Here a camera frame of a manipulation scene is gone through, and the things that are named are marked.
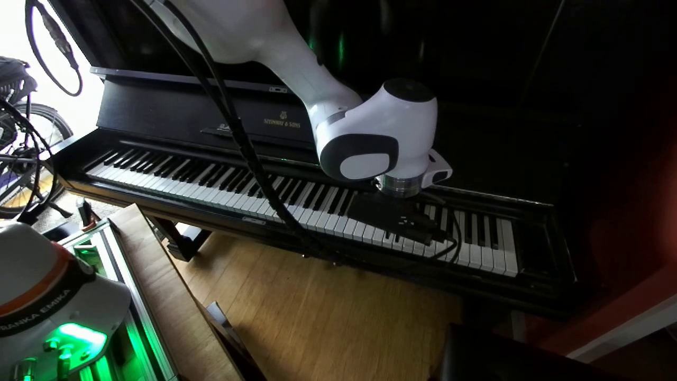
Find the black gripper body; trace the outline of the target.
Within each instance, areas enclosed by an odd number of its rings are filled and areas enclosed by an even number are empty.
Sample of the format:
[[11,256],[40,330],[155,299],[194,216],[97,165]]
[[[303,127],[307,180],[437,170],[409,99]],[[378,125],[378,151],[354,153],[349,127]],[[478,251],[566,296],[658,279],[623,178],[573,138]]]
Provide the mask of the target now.
[[420,213],[412,202],[386,198],[380,192],[359,192],[352,202],[347,216],[420,243],[449,240],[449,234],[442,232],[429,216]]

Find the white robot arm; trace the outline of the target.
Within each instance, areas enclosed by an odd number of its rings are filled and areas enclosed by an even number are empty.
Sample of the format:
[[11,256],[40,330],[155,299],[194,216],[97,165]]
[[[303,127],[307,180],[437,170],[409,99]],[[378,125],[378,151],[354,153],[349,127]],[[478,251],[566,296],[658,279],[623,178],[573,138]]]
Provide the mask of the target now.
[[374,180],[386,198],[409,199],[452,168],[434,151],[439,99],[407,78],[386,81],[362,99],[307,47],[283,0],[144,0],[150,16],[206,63],[262,63],[305,106],[315,157],[335,180]]

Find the white robot base with green light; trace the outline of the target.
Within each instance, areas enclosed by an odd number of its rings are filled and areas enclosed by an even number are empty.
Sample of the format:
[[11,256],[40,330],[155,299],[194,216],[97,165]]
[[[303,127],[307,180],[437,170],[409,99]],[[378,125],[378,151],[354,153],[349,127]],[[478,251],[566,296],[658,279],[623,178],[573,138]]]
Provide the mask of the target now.
[[64,381],[126,323],[129,291],[21,223],[0,226],[0,381]]

